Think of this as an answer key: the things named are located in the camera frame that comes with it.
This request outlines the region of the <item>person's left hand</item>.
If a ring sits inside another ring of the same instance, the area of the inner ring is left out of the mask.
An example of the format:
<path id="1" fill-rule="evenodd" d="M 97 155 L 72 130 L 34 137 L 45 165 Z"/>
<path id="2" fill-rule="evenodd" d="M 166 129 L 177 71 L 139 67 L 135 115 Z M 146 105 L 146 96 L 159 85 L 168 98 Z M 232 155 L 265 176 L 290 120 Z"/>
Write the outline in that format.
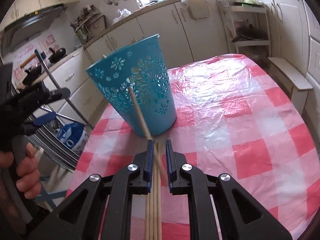
<path id="1" fill-rule="evenodd" d="M 12 194 L 1 179 L 1 212 L 4 215 L 4 220 L 18 233 L 25 233 L 27 224 L 33 220 L 32 215 L 23 205 L 23 200 L 32 200 L 41 191 L 36 152 L 37 149 L 31 143 L 26 144 L 25 156 L 17 164 L 14 172 L 18 176 L 17 179 L 14 179 L 15 186 L 10 180 L 7 180 L 8 186 L 14 190 Z"/>

